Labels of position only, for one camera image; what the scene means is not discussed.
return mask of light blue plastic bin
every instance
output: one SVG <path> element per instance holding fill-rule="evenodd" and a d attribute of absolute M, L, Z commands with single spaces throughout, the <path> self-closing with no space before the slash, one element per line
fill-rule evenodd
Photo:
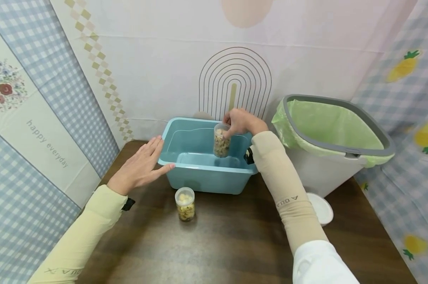
<path fill-rule="evenodd" d="M 229 156 L 213 154 L 215 120 L 177 117 L 170 120 L 162 135 L 165 140 L 158 164 L 174 163 L 167 173 L 174 189 L 187 186 L 194 191 L 240 194 L 252 174 L 255 164 L 247 164 L 244 154 L 252 144 L 252 135 L 234 135 Z"/>

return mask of hand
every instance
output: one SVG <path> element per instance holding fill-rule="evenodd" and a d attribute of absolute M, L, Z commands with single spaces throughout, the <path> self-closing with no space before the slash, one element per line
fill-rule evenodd
<path fill-rule="evenodd" d="M 223 117 L 223 123 L 231 125 L 224 133 L 223 138 L 228 139 L 235 134 L 251 132 L 253 136 L 268 131 L 268 126 L 258 117 L 253 116 L 244 109 L 233 108 Z"/>
<path fill-rule="evenodd" d="M 112 191 L 127 195 L 132 189 L 147 185 L 171 171 L 175 164 L 166 164 L 154 170 L 163 146 L 164 141 L 161 136 L 152 138 L 124 163 L 107 186 Z"/>

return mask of clear plastic jar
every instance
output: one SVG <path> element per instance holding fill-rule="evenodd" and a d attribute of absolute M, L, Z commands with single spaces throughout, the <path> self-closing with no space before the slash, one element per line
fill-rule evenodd
<path fill-rule="evenodd" d="M 195 217 L 195 192 L 188 187 L 182 187 L 175 193 L 176 207 L 179 219 L 183 222 L 192 221 Z"/>
<path fill-rule="evenodd" d="M 229 125 L 219 123 L 214 127 L 214 155 L 219 158 L 228 157 L 230 150 L 231 137 L 224 140 L 224 132 L 230 129 Z"/>

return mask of green trash bag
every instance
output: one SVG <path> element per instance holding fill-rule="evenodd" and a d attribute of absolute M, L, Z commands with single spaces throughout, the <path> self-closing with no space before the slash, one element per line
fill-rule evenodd
<path fill-rule="evenodd" d="M 309 137 L 304 140 L 294 130 L 287 118 L 284 103 L 302 134 Z M 384 146 L 370 127 L 353 111 L 338 105 L 329 105 L 312 101 L 292 100 L 280 102 L 272 119 L 280 141 L 289 149 L 303 149 L 313 155 L 322 157 L 338 155 L 339 151 L 325 149 L 314 145 L 316 141 L 347 148 L 383 150 Z M 362 155 L 367 160 L 365 168 L 371 168 L 389 161 L 394 154 L 387 156 Z"/>

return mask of black wristband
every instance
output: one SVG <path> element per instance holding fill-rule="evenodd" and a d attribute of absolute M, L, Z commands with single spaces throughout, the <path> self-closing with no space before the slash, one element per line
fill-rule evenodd
<path fill-rule="evenodd" d="M 132 198 L 127 198 L 126 203 L 124 204 L 124 206 L 122 207 L 122 211 L 129 211 L 130 208 L 135 204 L 135 200 L 133 200 Z"/>
<path fill-rule="evenodd" d="M 244 160 L 247 164 L 255 164 L 255 161 L 253 160 L 253 153 L 252 149 L 248 148 L 244 154 Z"/>

